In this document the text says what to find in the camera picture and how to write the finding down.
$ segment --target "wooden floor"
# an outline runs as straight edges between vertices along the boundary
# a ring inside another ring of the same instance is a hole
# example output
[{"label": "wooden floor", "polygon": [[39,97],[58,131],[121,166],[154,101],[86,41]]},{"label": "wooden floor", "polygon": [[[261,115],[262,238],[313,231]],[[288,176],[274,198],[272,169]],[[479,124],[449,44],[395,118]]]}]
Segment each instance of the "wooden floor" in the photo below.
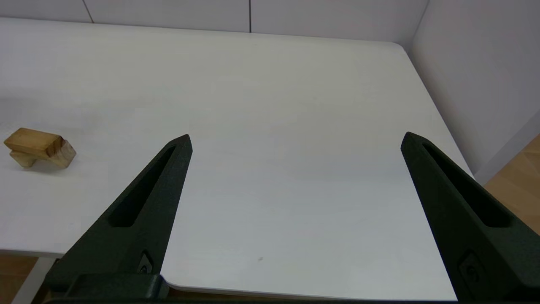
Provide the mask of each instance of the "wooden floor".
[{"label": "wooden floor", "polygon": [[540,234],[540,135],[484,187]]},{"label": "wooden floor", "polygon": [[37,257],[0,255],[0,304],[9,304],[32,270]]},{"label": "wooden floor", "polygon": [[[499,171],[485,188],[540,234],[540,135]],[[0,255],[0,304],[11,303],[36,261],[36,257]],[[171,290],[169,297],[193,300],[264,299],[177,290]]]}]

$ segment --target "white table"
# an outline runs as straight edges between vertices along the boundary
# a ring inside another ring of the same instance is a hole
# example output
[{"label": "white table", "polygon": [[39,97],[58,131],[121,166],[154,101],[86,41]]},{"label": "white table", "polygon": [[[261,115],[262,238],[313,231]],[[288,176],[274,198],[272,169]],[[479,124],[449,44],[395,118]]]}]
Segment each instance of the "white table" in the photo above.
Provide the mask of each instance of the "white table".
[{"label": "white table", "polygon": [[454,300],[400,152],[467,168],[393,43],[0,19],[0,121],[64,136],[65,170],[0,148],[0,249],[62,256],[169,140],[193,156],[162,269],[178,287]]}]

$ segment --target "wood piece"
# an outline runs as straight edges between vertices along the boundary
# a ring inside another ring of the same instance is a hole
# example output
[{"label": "wood piece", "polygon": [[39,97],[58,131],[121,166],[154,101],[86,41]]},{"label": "wood piece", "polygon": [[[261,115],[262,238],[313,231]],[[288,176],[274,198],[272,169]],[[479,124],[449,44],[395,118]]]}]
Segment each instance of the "wood piece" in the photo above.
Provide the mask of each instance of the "wood piece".
[{"label": "wood piece", "polygon": [[540,234],[540,135],[519,152],[484,188]]},{"label": "wood piece", "polygon": [[11,157],[24,168],[32,167],[40,159],[67,168],[76,155],[71,144],[60,135],[27,128],[15,131],[4,144],[11,149]]}]

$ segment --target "wooden block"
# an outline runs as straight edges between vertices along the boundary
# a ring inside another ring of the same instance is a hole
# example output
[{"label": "wooden block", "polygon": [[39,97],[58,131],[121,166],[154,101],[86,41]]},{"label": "wooden block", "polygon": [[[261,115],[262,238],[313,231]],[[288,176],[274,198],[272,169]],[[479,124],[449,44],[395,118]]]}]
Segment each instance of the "wooden block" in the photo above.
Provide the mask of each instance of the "wooden block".
[{"label": "wooden block", "polygon": [[11,157],[22,167],[32,167],[36,160],[47,160],[67,168],[76,155],[69,142],[60,135],[20,128],[4,141]]}]

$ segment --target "white wall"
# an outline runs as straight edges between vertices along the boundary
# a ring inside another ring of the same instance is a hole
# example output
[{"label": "white wall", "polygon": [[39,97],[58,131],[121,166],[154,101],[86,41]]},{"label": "white wall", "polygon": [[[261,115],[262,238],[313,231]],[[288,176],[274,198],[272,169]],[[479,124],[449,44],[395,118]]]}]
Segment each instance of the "white wall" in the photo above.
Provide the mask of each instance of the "white wall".
[{"label": "white wall", "polygon": [[409,49],[428,0],[0,0],[0,17],[391,41]]},{"label": "white wall", "polygon": [[391,41],[409,49],[428,0],[251,0],[264,34]]},{"label": "white wall", "polygon": [[430,0],[410,55],[486,183],[540,132],[540,1]]}]

